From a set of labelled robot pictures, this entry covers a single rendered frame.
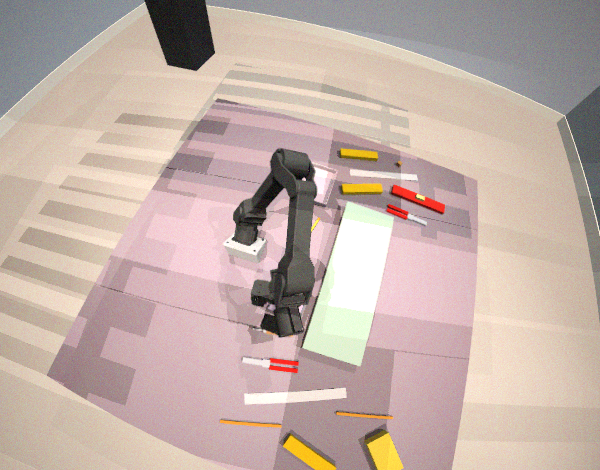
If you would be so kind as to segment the white flat bar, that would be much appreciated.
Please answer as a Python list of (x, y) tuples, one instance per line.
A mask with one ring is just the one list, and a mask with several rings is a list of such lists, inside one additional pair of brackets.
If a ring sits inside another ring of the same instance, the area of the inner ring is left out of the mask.
[(414, 175), (414, 174), (387, 173), (387, 172), (381, 172), (381, 171), (350, 170), (350, 175), (373, 177), (373, 178), (393, 178), (393, 179), (400, 179), (400, 180), (418, 181), (417, 175)]
[(327, 399), (346, 398), (346, 388), (300, 391), (251, 393), (245, 395), (245, 404), (294, 403)]

